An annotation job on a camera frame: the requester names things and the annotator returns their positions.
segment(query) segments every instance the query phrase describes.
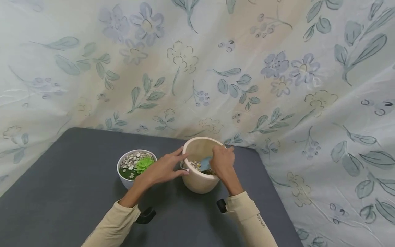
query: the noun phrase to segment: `pebble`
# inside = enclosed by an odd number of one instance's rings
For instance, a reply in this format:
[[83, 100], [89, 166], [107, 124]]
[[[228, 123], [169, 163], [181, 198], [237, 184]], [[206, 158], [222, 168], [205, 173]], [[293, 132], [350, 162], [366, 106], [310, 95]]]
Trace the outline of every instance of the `pebble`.
[[[191, 165], [193, 168], [195, 168], [196, 170], [200, 171], [200, 162], [194, 160], [194, 161], [190, 161]], [[207, 175], [216, 175], [215, 172], [210, 168], [206, 171], [203, 171], [201, 173], [207, 174]]]
[[142, 153], [142, 152], [132, 153], [124, 158], [124, 160], [121, 163], [121, 169], [123, 169], [123, 172], [126, 172], [127, 170], [132, 171], [135, 168], [135, 165], [139, 162], [139, 160], [145, 157], [153, 158], [152, 154], [150, 153]]

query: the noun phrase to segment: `sleeve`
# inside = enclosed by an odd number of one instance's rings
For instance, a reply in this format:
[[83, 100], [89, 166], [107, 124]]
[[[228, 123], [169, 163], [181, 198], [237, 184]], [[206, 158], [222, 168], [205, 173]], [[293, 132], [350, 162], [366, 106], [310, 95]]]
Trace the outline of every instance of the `sleeve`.
[[259, 210], [246, 192], [227, 199], [226, 209], [245, 238], [248, 247], [277, 247]]
[[139, 216], [137, 205], [128, 208], [115, 202], [81, 247], [120, 246]]

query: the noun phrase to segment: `blue scoop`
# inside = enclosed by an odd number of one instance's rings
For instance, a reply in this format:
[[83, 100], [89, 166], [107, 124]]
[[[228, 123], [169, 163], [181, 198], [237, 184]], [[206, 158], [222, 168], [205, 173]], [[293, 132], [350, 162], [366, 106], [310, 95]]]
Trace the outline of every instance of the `blue scoop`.
[[209, 156], [207, 158], [204, 158], [203, 160], [200, 161], [200, 171], [207, 171], [210, 169], [210, 160], [212, 159], [212, 156]]

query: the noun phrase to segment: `cream ceramic pot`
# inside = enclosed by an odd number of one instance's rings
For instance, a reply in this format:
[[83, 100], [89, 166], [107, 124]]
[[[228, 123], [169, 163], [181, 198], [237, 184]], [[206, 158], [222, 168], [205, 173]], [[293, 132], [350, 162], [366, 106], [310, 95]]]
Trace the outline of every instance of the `cream ceramic pot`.
[[213, 156], [213, 147], [223, 146], [217, 140], [208, 137], [195, 137], [187, 141], [182, 150], [182, 154], [188, 153], [188, 158], [184, 159], [181, 166], [189, 169], [189, 175], [183, 176], [185, 186], [192, 192], [206, 194], [210, 192], [219, 182], [217, 176], [207, 175], [195, 170], [190, 160], [201, 161], [204, 158]]

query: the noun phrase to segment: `white ceramic bowl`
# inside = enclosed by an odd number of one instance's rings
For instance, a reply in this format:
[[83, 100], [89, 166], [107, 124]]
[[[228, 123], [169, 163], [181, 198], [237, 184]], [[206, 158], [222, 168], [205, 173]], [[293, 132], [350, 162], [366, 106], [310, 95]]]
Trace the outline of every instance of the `white ceramic bowl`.
[[217, 140], [208, 137], [195, 137], [187, 141], [182, 150], [182, 154], [188, 153], [188, 158], [184, 159], [181, 166], [189, 169], [189, 175], [183, 176], [185, 186], [192, 192], [206, 194], [210, 192], [219, 182], [217, 176], [207, 175], [199, 172], [189, 162], [190, 160], [201, 161], [204, 158], [213, 156], [213, 147], [223, 146]]
[[150, 151], [148, 151], [148, 150], [144, 150], [144, 149], [136, 149], [136, 150], [132, 150], [132, 151], [129, 151], [129, 152], [127, 152], [126, 154], [124, 154], [124, 155], [118, 160], [118, 164], [117, 164], [117, 173], [118, 173], [118, 176], [119, 176], [119, 178], [121, 179], [123, 185], [124, 185], [125, 188], [127, 188], [127, 189], [130, 189], [130, 188], [132, 187], [132, 185], [133, 185], [133, 183], [134, 183], [134, 180], [129, 180], [129, 179], [126, 179], [126, 178], [124, 178], [123, 176], [121, 176], [121, 174], [119, 173], [119, 168], [120, 168], [120, 166], [121, 166], [121, 164], [122, 164], [122, 161], [126, 158], [126, 156], [128, 156], [128, 155], [130, 155], [130, 154], [132, 154], [132, 153], [135, 153], [135, 152], [149, 153], [149, 154], [152, 155], [152, 157], [154, 158], [154, 160], [157, 161], [156, 156], [155, 156], [152, 152], [150, 152]]

